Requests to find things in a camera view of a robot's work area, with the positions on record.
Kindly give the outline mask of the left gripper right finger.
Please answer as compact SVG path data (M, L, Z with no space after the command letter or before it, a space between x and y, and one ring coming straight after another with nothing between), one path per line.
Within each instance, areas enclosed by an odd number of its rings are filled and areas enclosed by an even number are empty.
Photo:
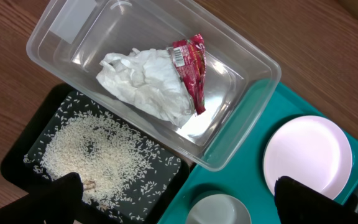
M275 182L274 202L281 224L358 224L358 213L289 176Z

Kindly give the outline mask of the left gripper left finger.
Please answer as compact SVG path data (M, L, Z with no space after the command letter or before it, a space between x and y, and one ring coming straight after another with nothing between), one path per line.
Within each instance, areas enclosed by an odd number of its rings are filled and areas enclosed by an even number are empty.
M82 196L80 176L71 172L53 181L46 189L0 208L0 224L73 223Z

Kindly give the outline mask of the pink plate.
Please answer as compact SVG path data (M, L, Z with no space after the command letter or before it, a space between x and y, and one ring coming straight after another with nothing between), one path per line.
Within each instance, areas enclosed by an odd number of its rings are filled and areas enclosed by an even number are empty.
M263 172L269 191L288 176L335 199L352 170L352 149L344 131L321 116L300 116L279 127L264 152Z

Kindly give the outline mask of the white rice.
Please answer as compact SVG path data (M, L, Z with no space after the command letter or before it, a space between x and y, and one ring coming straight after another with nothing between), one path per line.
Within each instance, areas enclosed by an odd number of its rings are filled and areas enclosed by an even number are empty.
M24 154L46 183L77 173L83 223L157 223L188 166L156 140L79 91L71 91Z

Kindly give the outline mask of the grey bowl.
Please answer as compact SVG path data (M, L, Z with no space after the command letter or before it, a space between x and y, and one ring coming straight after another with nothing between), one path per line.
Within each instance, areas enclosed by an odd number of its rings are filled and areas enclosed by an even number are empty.
M227 194L202 195L194 200L186 224L251 224L247 207Z

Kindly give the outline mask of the white tissue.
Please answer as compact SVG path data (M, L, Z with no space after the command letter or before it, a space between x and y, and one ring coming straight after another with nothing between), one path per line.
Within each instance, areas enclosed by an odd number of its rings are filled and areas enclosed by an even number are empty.
M96 79L118 100L179 128L195 113L168 50L132 49L110 53L99 63Z

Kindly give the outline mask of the red snack wrapper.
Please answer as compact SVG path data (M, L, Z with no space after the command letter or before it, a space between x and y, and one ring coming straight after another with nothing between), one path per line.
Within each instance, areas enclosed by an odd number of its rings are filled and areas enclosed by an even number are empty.
M167 48L173 65L183 82L197 115L206 111L204 83L206 78L206 49L201 34L178 40Z

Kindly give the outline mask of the teal serving tray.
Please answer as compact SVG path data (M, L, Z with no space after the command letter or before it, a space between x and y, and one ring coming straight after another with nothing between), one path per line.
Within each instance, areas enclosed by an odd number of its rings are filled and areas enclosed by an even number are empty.
M319 116L320 112L279 83L258 122L225 168L211 172L195 166L159 222L185 223L191 203L196 197L210 190L220 190L239 199L247 207L252 223L279 224L273 195L267 188L263 175L263 153L275 130L301 115Z

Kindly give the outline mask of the black tray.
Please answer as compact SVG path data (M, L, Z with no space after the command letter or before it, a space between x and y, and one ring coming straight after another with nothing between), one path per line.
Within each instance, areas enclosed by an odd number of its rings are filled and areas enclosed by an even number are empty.
M94 115L109 111L67 84L57 85L48 94L1 163L2 176L28 193L51 183L40 162L47 144L66 121L79 113ZM152 170L131 183L125 201L114 208L96 202L83 203L76 214L80 223L158 223L189 176L188 164L144 132L140 147L149 157Z

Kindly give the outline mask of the clear plastic bin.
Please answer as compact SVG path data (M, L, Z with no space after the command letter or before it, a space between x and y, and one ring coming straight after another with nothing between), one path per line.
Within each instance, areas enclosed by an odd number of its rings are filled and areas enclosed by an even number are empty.
M163 49L201 34L206 110L182 128L121 103L96 80L111 52ZM241 147L281 77L277 62L194 1L50 1L26 46L56 77L211 171Z

